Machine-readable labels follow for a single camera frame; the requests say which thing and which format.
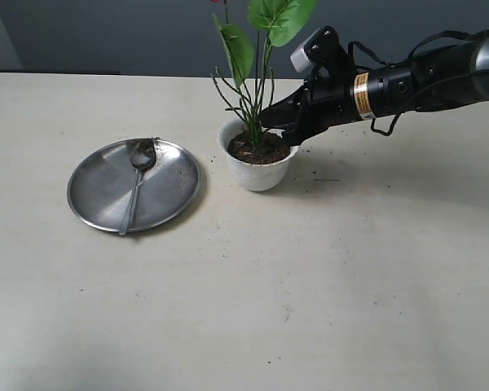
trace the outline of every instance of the potted plant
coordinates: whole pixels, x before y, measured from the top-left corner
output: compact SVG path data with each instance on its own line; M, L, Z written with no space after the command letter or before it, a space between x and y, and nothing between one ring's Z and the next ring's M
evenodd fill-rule
M224 5L224 23L215 14L213 18L233 80L228 81L218 67L211 77L227 105L226 110L236 114L236 119L219 131L219 145L227 156L230 171L242 187L266 191L279 184L298 150L298 147L284 145L275 131L263 129L258 119L261 110L274 99L271 55L276 47L292 41L306 25L316 0L250 0L248 21L256 30L255 47L245 31L231 23L229 0L210 1ZM253 70L253 80L246 82ZM271 84L269 94L267 81ZM225 96L222 85L235 94L234 99Z

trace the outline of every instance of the spoon handle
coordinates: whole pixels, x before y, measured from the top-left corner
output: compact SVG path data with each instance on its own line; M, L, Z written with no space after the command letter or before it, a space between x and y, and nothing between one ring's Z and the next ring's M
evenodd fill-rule
M129 204L127 205L127 209L125 211L125 216L121 221L120 227L120 235L126 235L129 230L129 226L134 220L134 216L136 214L136 205L138 203L138 195L139 195L139 183L141 182L143 176L143 171L138 170L138 175L136 175L136 182L134 183L134 187L132 188L132 192L130 193Z

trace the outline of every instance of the green leaf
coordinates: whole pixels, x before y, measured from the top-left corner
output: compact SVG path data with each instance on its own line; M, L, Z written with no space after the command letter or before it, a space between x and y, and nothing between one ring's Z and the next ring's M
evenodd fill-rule
M231 75L234 78L236 87L239 88L252 70L252 42L239 26L235 24L226 24L223 26L216 15L213 15L213 17L227 53Z
M310 20L317 0L250 0L248 18L256 29L270 32L273 46L292 41Z

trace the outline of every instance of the table surface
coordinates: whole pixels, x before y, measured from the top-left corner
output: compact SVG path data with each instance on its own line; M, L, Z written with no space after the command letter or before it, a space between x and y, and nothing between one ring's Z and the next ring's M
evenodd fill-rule
M332 129L264 194L231 118L209 79L0 74L0 391L489 389L489 103ZM76 166L147 136L194 154L197 202L80 222Z

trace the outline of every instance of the robotic arm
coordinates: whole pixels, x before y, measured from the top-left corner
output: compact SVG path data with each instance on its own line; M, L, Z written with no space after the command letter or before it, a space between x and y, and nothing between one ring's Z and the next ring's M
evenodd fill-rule
M443 37L466 43L416 55L419 47ZM356 65L355 47L383 66L371 70ZM337 32L327 26L306 39L291 60L300 73L311 68L310 75L293 94L259 115L265 128L283 130L290 146L332 126L362 120L371 120L372 131L389 136L405 112L438 112L489 101L489 30L444 31L422 41L404 61L390 64L360 42L351 42L346 52ZM377 118L392 115L389 130L375 127Z

